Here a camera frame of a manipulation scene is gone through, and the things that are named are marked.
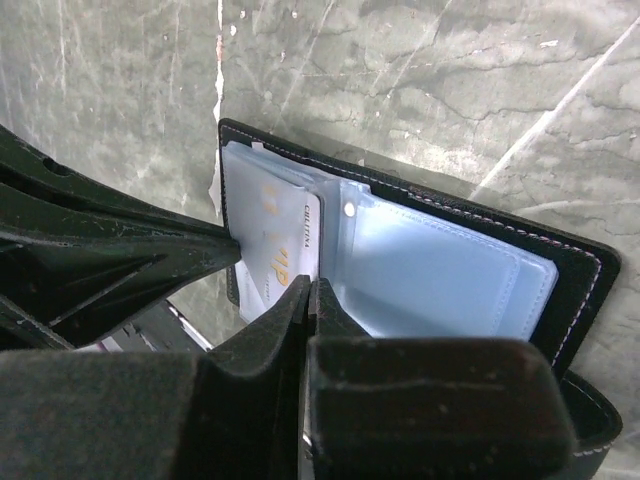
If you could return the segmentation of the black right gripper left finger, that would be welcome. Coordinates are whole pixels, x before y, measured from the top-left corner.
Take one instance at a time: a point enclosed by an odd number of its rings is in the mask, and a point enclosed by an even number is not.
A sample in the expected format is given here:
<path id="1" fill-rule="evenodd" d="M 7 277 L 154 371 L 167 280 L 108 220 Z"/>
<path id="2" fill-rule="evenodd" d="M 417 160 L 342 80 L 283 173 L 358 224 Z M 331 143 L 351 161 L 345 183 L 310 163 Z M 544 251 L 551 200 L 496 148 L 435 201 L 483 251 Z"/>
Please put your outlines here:
<path id="1" fill-rule="evenodd" d="M 1 356 L 5 479 L 295 479 L 310 281 L 205 354 Z"/>

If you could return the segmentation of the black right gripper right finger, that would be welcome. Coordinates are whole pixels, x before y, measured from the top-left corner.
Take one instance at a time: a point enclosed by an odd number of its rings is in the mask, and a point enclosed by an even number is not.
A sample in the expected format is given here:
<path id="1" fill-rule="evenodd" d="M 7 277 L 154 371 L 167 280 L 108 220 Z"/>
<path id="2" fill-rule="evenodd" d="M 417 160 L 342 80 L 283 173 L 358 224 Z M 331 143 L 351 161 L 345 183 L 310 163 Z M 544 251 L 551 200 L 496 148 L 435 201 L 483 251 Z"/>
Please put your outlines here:
<path id="1" fill-rule="evenodd" d="M 544 479 L 576 435 L 530 343 L 374 338 L 312 284 L 309 437 L 318 479 Z"/>

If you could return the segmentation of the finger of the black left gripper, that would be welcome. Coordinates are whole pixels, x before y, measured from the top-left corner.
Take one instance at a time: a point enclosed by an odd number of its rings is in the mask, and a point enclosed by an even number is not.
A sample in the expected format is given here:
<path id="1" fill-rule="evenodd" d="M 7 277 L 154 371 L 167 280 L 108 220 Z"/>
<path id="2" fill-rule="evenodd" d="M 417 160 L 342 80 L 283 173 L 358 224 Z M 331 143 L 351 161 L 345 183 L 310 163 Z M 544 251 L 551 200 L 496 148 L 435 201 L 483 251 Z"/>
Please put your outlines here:
<path id="1" fill-rule="evenodd" d="M 1 346 L 71 350 L 234 265 L 220 226 L 88 178 L 1 133 Z"/>

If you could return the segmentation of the black leather card holder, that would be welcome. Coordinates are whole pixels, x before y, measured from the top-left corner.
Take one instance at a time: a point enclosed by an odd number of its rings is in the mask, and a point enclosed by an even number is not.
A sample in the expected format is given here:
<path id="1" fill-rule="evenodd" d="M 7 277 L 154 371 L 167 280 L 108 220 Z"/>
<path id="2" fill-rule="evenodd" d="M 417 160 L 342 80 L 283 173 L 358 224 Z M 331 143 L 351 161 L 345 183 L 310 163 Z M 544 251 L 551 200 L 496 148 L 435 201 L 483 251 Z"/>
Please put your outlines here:
<path id="1" fill-rule="evenodd" d="M 578 436 L 578 448 L 559 479 L 595 476 L 623 422 L 617 409 L 569 364 L 591 328 L 621 268 L 615 249 L 584 237 L 422 186 L 376 169 L 315 152 L 233 119 L 219 122 L 219 143 L 259 142 L 294 162 L 369 185 L 373 193 L 468 227 L 552 260 L 559 273 L 532 343 L 550 361 Z"/>

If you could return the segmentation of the silver card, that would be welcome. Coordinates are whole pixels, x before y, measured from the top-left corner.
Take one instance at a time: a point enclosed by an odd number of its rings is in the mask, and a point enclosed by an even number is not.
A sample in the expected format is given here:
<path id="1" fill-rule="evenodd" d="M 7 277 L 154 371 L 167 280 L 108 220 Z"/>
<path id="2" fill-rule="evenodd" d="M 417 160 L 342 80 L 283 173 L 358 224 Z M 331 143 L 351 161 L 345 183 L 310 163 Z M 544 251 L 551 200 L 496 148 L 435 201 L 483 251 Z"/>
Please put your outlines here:
<path id="1" fill-rule="evenodd" d="M 319 213 L 318 197 L 302 187 L 289 193 L 262 193 L 241 208 L 234 235 L 266 309 L 297 276 L 317 276 Z"/>

